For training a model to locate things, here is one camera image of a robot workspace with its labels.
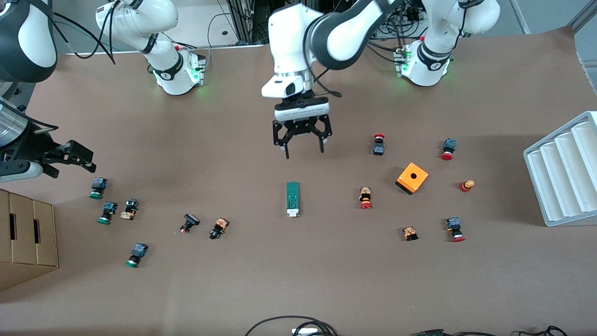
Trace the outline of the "green load switch white handle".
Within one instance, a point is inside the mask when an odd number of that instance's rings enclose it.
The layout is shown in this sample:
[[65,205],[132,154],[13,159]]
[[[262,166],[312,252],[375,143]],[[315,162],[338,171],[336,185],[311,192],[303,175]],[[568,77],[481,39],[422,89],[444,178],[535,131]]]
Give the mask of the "green load switch white handle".
[[286,215],[300,216],[300,184],[297,181],[286,183]]

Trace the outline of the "brown cardboard box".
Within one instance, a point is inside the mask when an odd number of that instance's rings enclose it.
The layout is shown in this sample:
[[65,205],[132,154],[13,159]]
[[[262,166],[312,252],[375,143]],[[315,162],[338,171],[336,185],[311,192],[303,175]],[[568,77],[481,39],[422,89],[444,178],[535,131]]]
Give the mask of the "brown cardboard box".
[[0,189],[0,292],[57,269],[53,205]]

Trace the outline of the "white stepped plastic tray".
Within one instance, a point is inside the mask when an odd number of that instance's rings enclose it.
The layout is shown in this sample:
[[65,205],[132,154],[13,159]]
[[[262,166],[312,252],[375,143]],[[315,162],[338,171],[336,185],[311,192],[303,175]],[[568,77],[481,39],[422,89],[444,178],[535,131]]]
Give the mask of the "white stepped plastic tray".
[[546,227],[597,226],[597,111],[586,111],[524,151]]

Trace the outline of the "black selector switch orange block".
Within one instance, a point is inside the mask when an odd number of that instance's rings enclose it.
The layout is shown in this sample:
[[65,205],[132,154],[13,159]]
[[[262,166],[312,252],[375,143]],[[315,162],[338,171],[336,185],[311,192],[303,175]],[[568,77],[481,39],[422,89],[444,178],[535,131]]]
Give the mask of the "black selector switch orange block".
[[137,211],[139,210],[139,200],[135,198],[129,198],[125,202],[125,209],[121,213],[120,218],[125,220],[134,220]]
[[229,226],[229,222],[226,219],[220,217],[219,219],[217,219],[213,229],[209,233],[209,238],[211,240],[220,238],[220,236],[222,234],[224,234],[224,232],[225,232],[226,228],[228,228],[228,226]]

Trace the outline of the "orange button enclosure box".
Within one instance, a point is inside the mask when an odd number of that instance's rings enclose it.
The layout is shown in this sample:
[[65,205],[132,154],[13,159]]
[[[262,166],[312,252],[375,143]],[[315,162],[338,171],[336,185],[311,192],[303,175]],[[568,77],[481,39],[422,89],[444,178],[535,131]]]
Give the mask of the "orange button enclosure box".
[[426,181],[429,174],[414,162],[407,164],[403,172],[397,177],[395,185],[406,194],[415,194]]

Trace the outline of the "aluminium frame bar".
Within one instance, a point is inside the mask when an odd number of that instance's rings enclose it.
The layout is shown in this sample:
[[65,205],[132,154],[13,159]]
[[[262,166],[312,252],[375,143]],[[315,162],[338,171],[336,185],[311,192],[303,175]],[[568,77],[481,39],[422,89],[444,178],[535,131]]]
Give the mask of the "aluminium frame bar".
[[593,17],[597,15],[597,0],[589,0],[589,2],[570,20],[569,25],[576,34],[586,26]]
[[524,13],[522,12],[522,8],[521,8],[521,2],[522,0],[508,0],[510,6],[512,7],[514,16],[516,18],[516,21],[520,27],[521,32],[524,35],[530,35],[531,34],[531,30],[529,28],[529,25],[527,23],[527,20],[525,19]]

